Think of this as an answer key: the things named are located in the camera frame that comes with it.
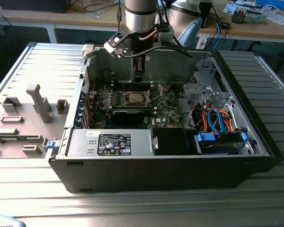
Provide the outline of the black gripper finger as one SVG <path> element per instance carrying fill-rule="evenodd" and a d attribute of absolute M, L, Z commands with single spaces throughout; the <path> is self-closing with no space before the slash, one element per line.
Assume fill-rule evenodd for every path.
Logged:
<path fill-rule="evenodd" d="M 135 82 L 142 82 L 142 77 L 145 72 L 145 57 L 146 57 L 145 54 L 143 54 L 138 57 L 134 57 L 133 59 Z"/>

